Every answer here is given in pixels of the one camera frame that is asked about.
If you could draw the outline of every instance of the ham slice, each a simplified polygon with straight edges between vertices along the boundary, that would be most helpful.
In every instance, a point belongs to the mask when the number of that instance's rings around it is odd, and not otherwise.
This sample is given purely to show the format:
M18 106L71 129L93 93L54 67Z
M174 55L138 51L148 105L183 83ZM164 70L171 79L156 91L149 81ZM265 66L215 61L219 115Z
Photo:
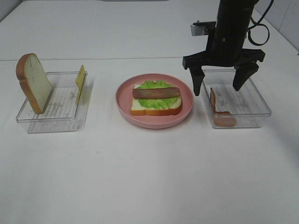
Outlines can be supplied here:
M162 99L178 97L181 95L178 87L156 88L156 89L133 89L134 98Z
M216 111L216 96L212 88L210 88L212 108L214 110L214 123L220 127L234 127L237 123L236 119L229 111ZM224 117L218 117L217 115L229 115Z

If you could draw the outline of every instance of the cable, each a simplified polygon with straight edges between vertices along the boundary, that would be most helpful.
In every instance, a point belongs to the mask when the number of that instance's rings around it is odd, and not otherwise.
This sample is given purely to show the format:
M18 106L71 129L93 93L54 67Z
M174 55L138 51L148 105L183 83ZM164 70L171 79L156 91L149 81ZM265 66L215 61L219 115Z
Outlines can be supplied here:
M251 22L253 23L253 25L251 27L248 28L247 32L248 32L248 40L250 43L252 43L253 45L256 46L262 46L264 44L266 44L266 42L268 42L269 38L270 38L270 31L268 29L268 27L265 24L262 24L261 21L263 20L263 18L266 16L266 14L268 13L268 11L270 10L271 6L273 5L274 0L271 0L269 6L267 7L267 9L265 10L265 12L263 13L262 17L256 22L253 20L253 18L251 18ZM257 26L262 26L262 27L266 27L267 31L268 31L268 37L267 40L264 43L256 43L253 41L253 39L251 38L251 29L253 29L254 27Z

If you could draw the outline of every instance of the transparent tray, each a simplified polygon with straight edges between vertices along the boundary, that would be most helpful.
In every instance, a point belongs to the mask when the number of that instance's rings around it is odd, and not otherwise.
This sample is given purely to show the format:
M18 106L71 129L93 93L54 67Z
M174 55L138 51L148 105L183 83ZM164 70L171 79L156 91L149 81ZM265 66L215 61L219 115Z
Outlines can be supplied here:
M212 127L262 127L271 116L270 108L250 78L239 91L235 91L234 69L204 70L204 73L206 76L200 94ZM215 109L211 101L211 88L216 97Z
M91 90L87 87L87 72L78 105L78 87L75 83L78 72L48 72L52 91L44 112L34 113L25 99L16 122L21 123L27 133L50 133L76 131L83 127L87 116Z

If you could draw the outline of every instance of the cheese slice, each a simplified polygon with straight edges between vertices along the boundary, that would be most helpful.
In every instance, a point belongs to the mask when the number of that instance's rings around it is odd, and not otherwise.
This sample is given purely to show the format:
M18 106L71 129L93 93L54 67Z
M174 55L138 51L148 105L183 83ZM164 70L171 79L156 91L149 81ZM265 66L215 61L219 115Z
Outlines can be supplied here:
M86 75L86 72L85 72L84 65L81 65L81 68L80 68L80 70L78 72L78 75L77 75L77 78L76 78L76 84L78 86L78 95L77 95L77 99L76 99L76 104L77 105L79 103L79 99L80 99L80 95L81 95L85 75Z

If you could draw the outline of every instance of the bread slice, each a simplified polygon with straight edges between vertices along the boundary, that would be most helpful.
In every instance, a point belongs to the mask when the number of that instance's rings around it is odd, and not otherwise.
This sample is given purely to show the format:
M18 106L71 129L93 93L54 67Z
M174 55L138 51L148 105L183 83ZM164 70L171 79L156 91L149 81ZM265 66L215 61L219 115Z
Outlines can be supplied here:
M36 54L23 55L15 69L20 86L35 113L42 113L52 89Z
M139 103L139 99L133 98L132 106L131 106L131 115L151 115L151 116L167 116L167 115L176 115L179 114L182 110L182 98L181 96L177 97L177 101L173 103L169 108L166 109L155 109L155 108L147 108L143 107Z
M236 119L232 117L229 111L216 111L216 95L214 90L210 88L210 96L212 102L212 108L214 110L214 123L220 127L234 127L237 123Z

